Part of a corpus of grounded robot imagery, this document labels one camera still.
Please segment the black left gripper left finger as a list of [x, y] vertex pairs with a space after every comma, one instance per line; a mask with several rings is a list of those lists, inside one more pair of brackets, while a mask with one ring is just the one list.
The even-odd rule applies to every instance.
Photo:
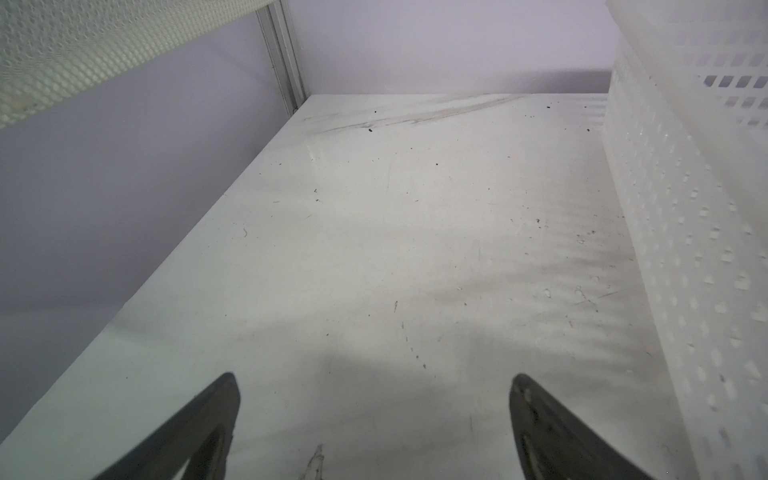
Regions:
[[231, 372], [219, 376], [99, 479], [223, 479], [241, 396]]

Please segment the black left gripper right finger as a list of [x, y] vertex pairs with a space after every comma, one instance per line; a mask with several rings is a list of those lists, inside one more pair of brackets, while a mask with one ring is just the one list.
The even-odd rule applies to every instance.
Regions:
[[511, 384], [509, 411], [527, 479], [648, 479], [530, 376]]

